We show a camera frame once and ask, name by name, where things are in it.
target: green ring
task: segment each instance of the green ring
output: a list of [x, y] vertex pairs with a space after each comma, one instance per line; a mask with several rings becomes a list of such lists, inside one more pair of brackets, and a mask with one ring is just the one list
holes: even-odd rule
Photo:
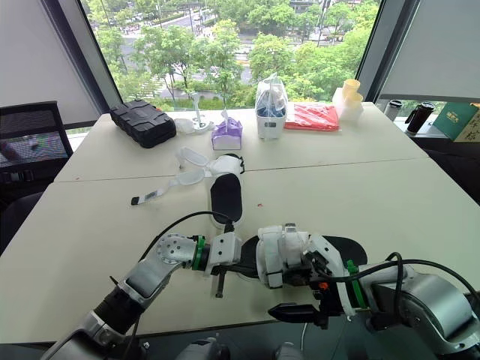
[[205, 238], [199, 236], [198, 244], [196, 245], [195, 260], [193, 261], [192, 269], [198, 270], [198, 265], [200, 264], [200, 259], [202, 258], [202, 251], [205, 246]]
[[[357, 274], [359, 272], [359, 268], [355, 266], [353, 260], [348, 260], [346, 262], [346, 268], [350, 275]], [[352, 281], [353, 292], [355, 293], [355, 297], [357, 298], [358, 305], [362, 309], [366, 309], [367, 305], [365, 304], [365, 300], [363, 299], [362, 289], [360, 289], [360, 284], [358, 280]]]

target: black tumbler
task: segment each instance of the black tumbler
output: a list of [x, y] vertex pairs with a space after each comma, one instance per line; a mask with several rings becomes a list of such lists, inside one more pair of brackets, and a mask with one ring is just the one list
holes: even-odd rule
[[417, 105], [408, 118], [406, 118], [405, 124], [409, 124], [406, 132], [417, 134], [425, 121], [427, 121], [428, 116], [430, 116], [434, 110], [435, 106], [428, 101], [424, 101]]

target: green box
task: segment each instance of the green box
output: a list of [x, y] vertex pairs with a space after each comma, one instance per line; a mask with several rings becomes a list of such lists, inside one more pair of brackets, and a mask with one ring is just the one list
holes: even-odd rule
[[433, 126], [455, 142], [480, 142], [480, 103], [447, 103]]

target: red plastic bag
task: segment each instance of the red plastic bag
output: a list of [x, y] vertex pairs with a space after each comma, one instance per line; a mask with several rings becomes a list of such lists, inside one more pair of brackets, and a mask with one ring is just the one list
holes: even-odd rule
[[293, 120], [288, 118], [286, 129], [337, 131], [338, 116], [334, 106], [321, 103], [296, 103], [293, 106]]

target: chair mesh back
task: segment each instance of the chair mesh back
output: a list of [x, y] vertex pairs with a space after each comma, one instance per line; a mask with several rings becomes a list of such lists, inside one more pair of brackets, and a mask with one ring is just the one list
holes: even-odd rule
[[68, 158], [51, 110], [0, 114], [0, 167]]

